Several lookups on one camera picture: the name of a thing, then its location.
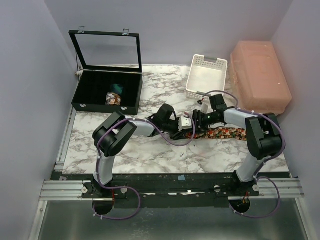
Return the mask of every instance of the case latch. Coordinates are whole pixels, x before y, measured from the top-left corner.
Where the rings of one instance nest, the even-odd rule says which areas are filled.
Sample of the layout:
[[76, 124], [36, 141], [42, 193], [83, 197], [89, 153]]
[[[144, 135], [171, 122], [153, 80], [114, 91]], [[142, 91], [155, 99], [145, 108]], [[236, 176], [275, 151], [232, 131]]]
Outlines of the case latch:
[[130, 31], [129, 28], [124, 28], [122, 32], [122, 36], [129, 36], [129, 31]]
[[78, 28], [78, 34], [84, 34], [85, 33], [85, 27], [84, 26], [80, 26]]

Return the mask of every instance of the wire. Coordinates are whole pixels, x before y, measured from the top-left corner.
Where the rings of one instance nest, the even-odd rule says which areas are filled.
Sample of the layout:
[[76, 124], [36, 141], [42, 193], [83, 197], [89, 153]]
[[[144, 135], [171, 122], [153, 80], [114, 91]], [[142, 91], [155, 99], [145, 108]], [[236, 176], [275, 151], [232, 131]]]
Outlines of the wire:
[[257, 178], [257, 182], [260, 180], [260, 179], [267, 179], [268, 181], [270, 181], [273, 186], [275, 187], [275, 190], [276, 190], [276, 193], [278, 195], [278, 200], [277, 200], [277, 204], [274, 208], [274, 210], [266, 215], [262, 215], [262, 216], [252, 216], [252, 215], [247, 215], [245, 213], [240, 213], [238, 211], [236, 211], [232, 206], [231, 204], [229, 203], [229, 207], [232, 209], [232, 211], [235, 213], [235, 214], [238, 214], [240, 216], [243, 216], [243, 217], [246, 217], [246, 218], [250, 218], [250, 219], [264, 219], [264, 218], [268, 218], [268, 217], [271, 217], [272, 215], [274, 215], [278, 209], [280, 208], [280, 203], [281, 203], [281, 198], [280, 198], [280, 192], [279, 192], [279, 188], [277, 187], [277, 185], [275, 184], [274, 181], [272, 181], [270, 178], [266, 177], [266, 176], [260, 176]]
[[242, 199], [242, 202], [243, 202], [243, 203], [246, 202], [246, 197], [247, 197], [247, 196], [248, 196], [248, 191], [245, 192], [245, 195], [244, 195], [244, 197], [243, 197], [243, 199]]
[[115, 190], [112, 190], [112, 206], [115, 205]]
[[279, 150], [279, 152], [277, 154], [275, 154], [274, 156], [271, 156], [265, 160], [262, 161], [262, 163], [259, 165], [259, 167], [255, 170], [254, 174], [253, 174], [253, 177], [256, 178], [258, 173], [260, 172], [260, 170], [264, 167], [264, 165], [269, 162], [270, 160], [273, 160], [277, 157], [279, 157], [285, 150], [286, 148], [286, 140], [285, 140], [285, 137], [284, 137], [284, 134], [283, 132], [281, 131], [280, 127], [274, 122], [272, 121], [270, 118], [266, 117], [265, 115], [263, 114], [260, 114], [260, 113], [257, 113], [257, 112], [254, 112], [254, 111], [247, 111], [247, 110], [243, 110], [241, 108], [238, 107], [239, 105], [239, 100], [236, 98], [236, 96], [234, 96], [233, 94], [229, 93], [229, 92], [226, 92], [226, 91], [220, 91], [220, 90], [213, 90], [213, 91], [208, 91], [207, 93], [205, 93], [203, 96], [202, 96], [202, 100], [205, 98], [205, 96], [207, 96], [208, 94], [210, 93], [224, 93], [224, 94], [227, 94], [231, 97], [234, 98], [234, 100], [236, 101], [236, 104], [235, 104], [235, 109], [239, 112], [242, 112], [242, 113], [245, 113], [245, 114], [252, 114], [252, 115], [255, 115], [255, 116], [258, 116], [258, 117], [262, 117], [263, 119], [265, 119], [266, 121], [268, 121], [269, 123], [271, 123], [279, 132], [280, 134], [280, 138], [281, 138], [281, 141], [282, 141], [282, 146], [281, 146], [281, 149]]
[[[279, 152], [278, 152], [277, 154], [275, 154], [274, 156], [271, 156], [271, 157], [269, 157], [269, 158], [267, 158], [267, 159], [265, 159], [265, 160], [262, 161], [262, 163], [258, 166], [258, 168], [257, 168], [257, 169], [255, 170], [255, 172], [253, 173], [253, 177], [256, 178], [257, 175], [258, 175], [258, 173], [260, 172], [260, 170], [264, 167], [264, 165], [265, 165], [267, 162], [269, 162], [269, 161], [272, 160], [272, 159], [275, 159], [275, 158], [279, 157], [279, 156], [284, 152], [284, 150], [285, 150], [285, 148], [286, 148], [286, 140], [285, 140], [285, 137], [284, 137], [284, 135], [283, 135], [283, 132], [281, 131], [280, 127], [279, 127], [274, 121], [272, 121], [270, 118], [266, 117], [265, 115], [260, 114], [260, 113], [256, 113], [256, 112], [254, 112], [254, 111], [247, 111], [247, 110], [242, 110], [242, 109], [240, 109], [240, 108], [238, 107], [239, 101], [238, 101], [238, 99], [236, 98], [236, 96], [234, 96], [233, 94], [228, 93], [228, 92], [226, 92], [226, 91], [220, 91], [220, 90], [209, 91], [209, 92], [207, 92], [206, 94], [204, 94], [204, 95], [202, 96], [202, 100], [201, 100], [201, 101], [203, 101], [204, 98], [205, 98], [205, 96], [208, 95], [208, 94], [210, 94], [210, 93], [224, 93], [224, 94], [227, 94], [227, 95], [233, 97], [233, 98], [235, 99], [235, 101], [236, 101], [235, 109], [236, 109], [237, 111], [242, 112], [242, 113], [245, 113], [245, 114], [252, 114], [252, 115], [255, 115], [255, 116], [262, 117], [263, 119], [265, 119], [266, 121], [268, 121], [269, 123], [271, 123], [271, 124], [279, 131], [279, 134], [280, 134], [280, 137], [281, 137], [281, 141], [282, 141], [281, 149], [280, 149]], [[280, 202], [281, 202], [281, 201], [280, 201], [280, 192], [279, 192], [279, 189], [278, 189], [277, 185], [275, 184], [275, 182], [273, 182], [270, 178], [268, 178], [268, 177], [266, 177], [266, 176], [261, 176], [261, 177], [257, 178], [256, 181], [258, 182], [260, 179], [267, 179], [267, 180], [269, 180], [269, 181], [274, 185], [274, 187], [275, 187], [275, 189], [276, 189], [276, 193], [277, 193], [277, 195], [278, 195], [278, 201], [277, 201], [277, 205], [276, 205], [275, 209], [274, 209], [272, 212], [270, 212], [269, 214], [267, 214], [267, 215], [263, 215], [263, 216], [252, 216], [252, 215], [247, 215], [247, 214], [240, 213], [240, 212], [236, 211], [236, 210], [231, 206], [231, 204], [229, 204], [230, 208], [233, 210], [233, 212], [234, 212], [235, 214], [238, 214], [238, 215], [240, 215], [240, 216], [244, 216], [244, 217], [247, 217], [247, 218], [251, 218], [251, 219], [263, 219], [263, 218], [267, 218], [267, 217], [272, 216], [272, 215], [275, 214], [276, 211], [279, 209], [279, 207], [280, 207]]]
[[138, 197], [138, 206], [136, 208], [136, 210], [128, 215], [128, 216], [124, 216], [124, 217], [111, 217], [111, 216], [106, 216], [106, 215], [99, 215], [96, 213], [96, 210], [95, 210], [95, 205], [92, 206], [92, 210], [94, 211], [94, 215], [93, 216], [98, 216], [100, 218], [103, 218], [103, 219], [110, 219], [110, 220], [126, 220], [126, 219], [130, 219], [132, 218], [133, 216], [135, 216], [139, 210], [140, 210], [140, 207], [141, 207], [141, 197], [138, 193], [137, 190], [135, 190], [133, 187], [130, 187], [130, 186], [113, 186], [113, 187], [108, 187], [108, 186], [104, 186], [101, 182], [101, 179], [100, 179], [100, 173], [99, 173], [99, 165], [100, 165], [100, 160], [101, 160], [101, 156], [102, 156], [102, 153], [101, 153], [101, 148], [100, 148], [100, 145], [102, 143], [102, 141], [105, 139], [105, 137], [111, 133], [111, 131], [113, 131], [114, 129], [116, 129], [118, 126], [120, 126], [121, 124], [125, 123], [125, 122], [128, 122], [128, 121], [137, 121], [137, 122], [146, 122], [150, 125], [152, 125], [159, 133], [160, 135], [164, 138], [164, 140], [166, 140], [169, 144], [173, 145], [173, 146], [176, 146], [176, 147], [183, 147], [183, 146], [186, 146], [188, 145], [189, 143], [192, 142], [192, 140], [194, 139], [195, 137], [195, 134], [196, 134], [196, 124], [195, 124], [195, 121], [192, 119], [192, 117], [185, 112], [185, 114], [191, 119], [191, 122], [192, 122], [192, 128], [193, 128], [193, 133], [192, 133], [192, 138], [190, 138], [189, 141], [187, 141], [186, 143], [183, 143], [183, 144], [176, 144], [170, 140], [168, 140], [165, 135], [160, 131], [160, 129], [154, 125], [152, 122], [148, 121], [147, 119], [138, 119], [138, 118], [126, 118], [126, 119], [123, 119], [121, 121], [119, 121], [118, 123], [116, 123], [113, 127], [111, 127], [101, 138], [100, 140], [98, 141], [97, 145], [96, 145], [96, 148], [97, 148], [97, 151], [98, 151], [98, 159], [96, 161], [96, 165], [95, 165], [95, 171], [96, 171], [96, 178], [97, 178], [97, 181], [99, 183], [99, 185], [103, 188], [103, 189], [108, 189], [108, 190], [116, 190], [116, 189], [128, 189], [128, 190], [132, 190]]
[[79, 77], [79, 65], [78, 65], [78, 54], [77, 54], [77, 50], [75, 50], [75, 59], [76, 59], [76, 69], [78, 72], [78, 83], [80, 82], [80, 77]]
[[233, 95], [233, 94], [231, 94], [231, 93], [229, 93], [229, 92], [220, 91], [220, 90], [208, 91], [207, 93], [205, 93], [205, 94], [202, 96], [201, 102], [205, 99], [205, 96], [207, 96], [208, 94], [211, 94], [211, 93], [222, 93], [222, 94], [227, 94], [227, 95], [233, 97], [233, 99], [236, 101], [235, 107], [238, 108], [239, 100], [236, 98], [236, 96]]

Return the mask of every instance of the patterned cloth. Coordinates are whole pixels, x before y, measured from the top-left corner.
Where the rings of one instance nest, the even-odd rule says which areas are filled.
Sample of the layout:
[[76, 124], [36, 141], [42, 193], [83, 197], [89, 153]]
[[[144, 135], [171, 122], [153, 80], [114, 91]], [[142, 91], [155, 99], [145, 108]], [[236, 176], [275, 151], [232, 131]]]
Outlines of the patterned cloth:
[[106, 101], [105, 105], [120, 105], [121, 103], [121, 97], [120, 95], [114, 93], [114, 92], [108, 92], [106, 94]]
[[[246, 141], [246, 130], [242, 128], [235, 127], [217, 127], [211, 128], [205, 133], [195, 134], [195, 139], [237, 139]], [[187, 133], [185, 135], [188, 139], [191, 138], [192, 133]]]

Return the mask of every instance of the screw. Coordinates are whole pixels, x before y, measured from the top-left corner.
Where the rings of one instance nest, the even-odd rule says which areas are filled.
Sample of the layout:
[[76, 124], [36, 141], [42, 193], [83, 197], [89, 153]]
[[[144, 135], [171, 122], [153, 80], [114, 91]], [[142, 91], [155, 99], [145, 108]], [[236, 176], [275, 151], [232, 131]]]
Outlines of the screw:
[[253, 191], [259, 192], [259, 186], [257, 184], [252, 186]]
[[214, 191], [215, 191], [216, 193], [220, 193], [220, 191], [221, 191], [220, 186], [219, 186], [219, 185], [215, 185], [215, 186], [214, 186]]
[[125, 194], [126, 192], [128, 192], [127, 188], [121, 188], [121, 193]]
[[84, 186], [82, 189], [81, 189], [81, 192], [83, 194], [86, 194], [88, 192], [88, 189]]

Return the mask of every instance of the white marble tabletop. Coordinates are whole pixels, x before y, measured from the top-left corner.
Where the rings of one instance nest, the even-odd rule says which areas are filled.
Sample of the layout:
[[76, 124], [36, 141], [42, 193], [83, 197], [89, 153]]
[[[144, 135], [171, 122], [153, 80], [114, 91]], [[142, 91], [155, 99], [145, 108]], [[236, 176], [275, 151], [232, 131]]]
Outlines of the white marble tabletop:
[[[196, 100], [186, 98], [189, 66], [144, 65], [137, 118], [156, 113], [164, 104], [177, 114], [191, 113]], [[231, 92], [229, 74], [225, 90]], [[233, 100], [225, 96], [228, 106]], [[64, 174], [93, 174], [97, 160], [92, 134], [110, 114], [77, 112], [65, 159]], [[230, 173], [248, 154], [247, 142], [236, 139], [194, 139], [183, 147], [168, 144], [161, 136], [133, 136], [114, 162], [115, 174]], [[262, 172], [288, 172], [285, 157], [268, 162]]]

